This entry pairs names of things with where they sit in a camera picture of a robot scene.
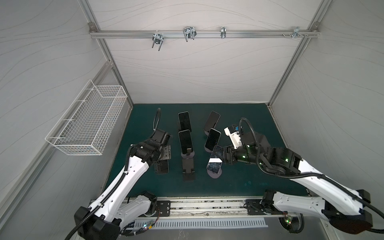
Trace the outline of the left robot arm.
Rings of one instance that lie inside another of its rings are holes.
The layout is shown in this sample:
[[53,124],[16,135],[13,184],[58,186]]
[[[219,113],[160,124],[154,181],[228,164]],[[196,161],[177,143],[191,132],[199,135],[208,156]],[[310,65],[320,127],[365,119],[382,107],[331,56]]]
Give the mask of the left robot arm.
[[156,212],[157,197],[148,192],[125,206],[122,203],[150,166],[170,159],[168,142],[171,135],[158,129],[160,118],[161,109],[157,109],[151,136],[131,145],[124,167],[111,184],[87,208],[80,207],[76,211],[76,226],[66,236],[67,240],[74,234],[85,240],[116,240],[137,217]]

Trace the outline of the teal edged phone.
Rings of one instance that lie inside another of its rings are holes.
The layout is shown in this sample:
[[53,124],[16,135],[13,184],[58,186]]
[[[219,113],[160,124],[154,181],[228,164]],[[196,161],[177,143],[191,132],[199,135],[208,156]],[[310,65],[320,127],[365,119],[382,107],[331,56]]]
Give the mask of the teal edged phone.
[[169,172],[169,160],[159,160],[154,162],[155,173],[164,175]]

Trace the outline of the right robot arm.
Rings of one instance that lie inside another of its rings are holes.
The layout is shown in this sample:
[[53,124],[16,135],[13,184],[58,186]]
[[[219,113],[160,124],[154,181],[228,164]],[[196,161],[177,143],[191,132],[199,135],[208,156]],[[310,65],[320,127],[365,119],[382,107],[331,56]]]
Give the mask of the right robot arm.
[[347,234],[383,234],[382,229],[373,227],[371,212],[380,217],[384,213],[371,204],[369,192],[352,190],[339,184],[290,149],[273,148],[246,118],[241,118],[238,125],[227,127],[224,131],[232,142],[224,148],[226,164],[243,162],[256,165],[268,176],[288,179],[314,193],[313,196],[303,197],[267,190],[259,202],[246,202],[251,214],[262,212],[265,215],[284,215],[280,222],[292,233],[294,230],[290,226],[289,213],[318,217]]

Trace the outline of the black folding phone stand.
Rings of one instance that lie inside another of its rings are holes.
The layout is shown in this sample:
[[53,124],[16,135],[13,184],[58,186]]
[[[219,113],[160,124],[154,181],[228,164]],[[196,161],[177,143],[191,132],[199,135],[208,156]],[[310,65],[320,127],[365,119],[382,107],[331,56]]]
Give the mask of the black folding phone stand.
[[194,159],[182,159],[183,181],[192,182],[196,179]]

